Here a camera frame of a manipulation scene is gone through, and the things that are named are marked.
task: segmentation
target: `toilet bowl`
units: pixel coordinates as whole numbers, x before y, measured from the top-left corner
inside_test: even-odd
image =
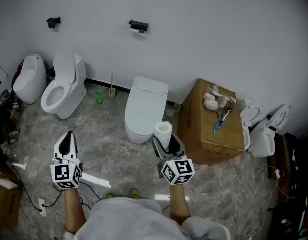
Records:
[[[262,120],[251,131],[250,141],[255,158],[266,158],[275,153],[275,134],[286,124],[290,110],[290,106],[283,105],[269,120]]]
[[[145,143],[153,136],[155,124],[163,119],[167,93],[165,83],[135,78],[125,110],[125,131],[133,143]]]
[[[38,54],[27,56],[13,90],[24,103],[33,104],[43,94],[47,85],[44,61]]]
[[[55,80],[44,91],[41,106],[46,113],[67,119],[87,93],[85,63],[79,55],[58,52],[54,57],[54,69]]]
[[[238,101],[240,119],[242,122],[245,150],[250,146],[249,127],[254,127],[262,116],[263,108],[247,99]]]

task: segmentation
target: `green bottle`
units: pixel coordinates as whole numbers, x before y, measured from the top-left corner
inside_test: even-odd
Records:
[[[102,100],[102,94],[100,94],[100,92],[96,93],[96,104],[100,105],[103,102]]]

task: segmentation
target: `white shirt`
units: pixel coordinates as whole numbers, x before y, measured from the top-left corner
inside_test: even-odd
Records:
[[[85,225],[65,240],[230,240],[224,226],[199,217],[181,226],[153,200],[116,197],[98,202]]]

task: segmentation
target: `shoe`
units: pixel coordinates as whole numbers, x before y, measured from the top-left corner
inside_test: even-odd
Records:
[[[16,130],[10,132],[8,135],[9,135],[11,138],[18,138],[18,136],[19,136],[19,129],[16,129]]]
[[[129,198],[132,198],[132,199],[139,198],[139,190],[133,188],[130,192]]]
[[[111,193],[108,193],[106,195],[106,199],[110,199],[110,198],[115,198],[115,196],[113,194],[111,194]]]

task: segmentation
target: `toilet tank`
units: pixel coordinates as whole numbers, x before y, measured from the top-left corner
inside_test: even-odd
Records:
[[[85,82],[86,79],[86,67],[84,60],[81,56],[73,54],[74,64],[75,64],[75,76],[77,79],[77,84],[81,85]]]

